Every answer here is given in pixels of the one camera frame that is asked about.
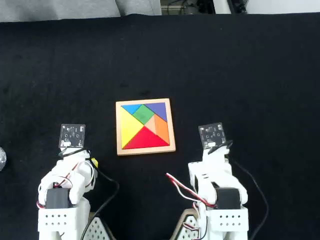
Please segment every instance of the red wire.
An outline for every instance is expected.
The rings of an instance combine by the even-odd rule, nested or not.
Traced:
[[[172,178],[170,175],[166,174],[166,176],[171,180],[172,183],[176,183],[178,184],[180,187],[182,187],[184,190],[186,190],[187,192],[189,192],[191,195],[193,195],[194,197],[196,197],[197,199],[199,199],[201,202],[203,202],[206,206],[213,208],[216,205],[215,204],[210,204],[207,200],[203,199],[202,197],[200,197],[198,194],[196,194],[194,191],[188,189],[186,186],[184,186],[183,184],[181,184],[180,182],[176,181],[174,178]]]
[[[38,208],[40,208],[40,209],[45,209],[45,207],[44,207],[43,205],[41,205],[41,204],[39,203],[39,201],[36,202],[36,206],[37,206]]]
[[[71,171],[75,170],[75,169],[76,169],[76,167],[78,166],[78,164],[79,164],[79,163],[77,163],[77,164],[72,168],[72,170],[71,170]],[[65,178],[66,178],[66,179],[69,177],[70,172],[65,176]],[[61,186],[61,184],[63,184],[65,181],[66,181],[66,180],[63,180],[62,182],[60,182],[60,183],[58,183],[58,184],[54,185],[54,187],[55,187],[55,188],[60,187],[60,186]]]

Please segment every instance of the purple triangle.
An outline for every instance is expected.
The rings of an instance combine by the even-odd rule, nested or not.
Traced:
[[[166,104],[164,102],[148,103],[144,105],[167,122]]]

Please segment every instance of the beige triangle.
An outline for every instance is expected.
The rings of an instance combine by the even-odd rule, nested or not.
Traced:
[[[153,115],[149,121],[144,125],[146,128],[148,128],[151,132],[156,134],[156,120],[155,115]]]

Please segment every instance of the circuit board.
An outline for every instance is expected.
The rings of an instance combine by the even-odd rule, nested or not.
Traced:
[[[226,142],[221,122],[199,126],[199,133],[203,149],[219,146]]]
[[[61,124],[59,148],[83,148],[86,125]]]

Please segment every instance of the black cable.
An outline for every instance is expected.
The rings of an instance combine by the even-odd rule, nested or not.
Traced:
[[[207,231],[208,231],[208,216],[206,217],[206,224],[205,224],[205,232],[204,232],[204,235],[199,238],[198,240],[202,240],[205,238],[205,236],[207,235]]]
[[[234,142],[233,142],[232,140],[228,140],[228,141],[225,141],[224,143],[220,144],[219,146],[213,146],[213,147],[209,150],[208,155],[209,155],[209,154],[212,154],[214,151],[218,150],[219,148],[221,148],[221,147],[223,147],[223,146],[226,146],[226,148],[229,149],[229,148],[232,146],[233,143],[234,143]]]
[[[80,240],[84,240],[85,238],[85,235],[86,235],[86,232],[90,226],[90,224],[93,222],[93,220],[95,219],[95,217],[97,217],[99,215],[99,213],[108,205],[108,203],[115,198],[115,196],[117,195],[117,193],[119,192],[119,188],[120,188],[120,185],[117,181],[115,181],[114,179],[112,179],[111,177],[108,177],[107,175],[105,175],[99,168],[96,167],[96,165],[92,162],[91,160],[91,157],[88,158],[88,160],[91,162],[92,166],[94,167],[94,169],[97,170],[97,172],[102,175],[105,179],[107,179],[108,181],[112,182],[115,184],[115,191],[114,193],[98,208],[98,210],[94,213],[94,215],[92,216],[92,219],[90,221],[88,221],[87,225],[85,226],[83,232],[82,232],[82,235],[81,235],[81,238]]]
[[[267,198],[264,194],[264,192],[261,190],[261,188],[259,187],[256,179],[254,178],[254,176],[252,176],[252,174],[247,170],[245,169],[243,166],[241,166],[237,161],[235,160],[232,160],[232,162],[238,166],[238,168],[240,168],[243,172],[245,172],[246,174],[248,174],[250,176],[250,178],[252,179],[253,183],[255,184],[256,188],[258,189],[259,193],[261,194],[262,198],[263,198],[263,201],[264,201],[264,204],[265,204],[265,214],[264,214],[264,217],[262,219],[262,221],[260,222],[260,224],[255,228],[255,230],[253,231],[253,233],[251,234],[249,240],[254,240],[257,233],[259,232],[259,230],[262,228],[262,226],[265,224],[266,222],[266,219],[269,215],[269,204],[268,204],[268,201],[267,201]]]
[[[82,151],[84,151],[84,150],[87,150],[87,149],[85,149],[85,148],[80,148],[80,149],[75,150],[75,151],[73,151],[73,152],[69,152],[69,153],[67,153],[67,154],[64,154],[64,152],[65,152],[68,148],[69,148],[69,147],[66,147],[66,148],[63,149],[61,152],[59,152],[58,156],[59,156],[60,158],[65,158],[65,157],[69,157],[69,156],[71,156],[71,155],[73,155],[73,154],[77,154],[77,153],[80,153],[80,152],[82,152]]]

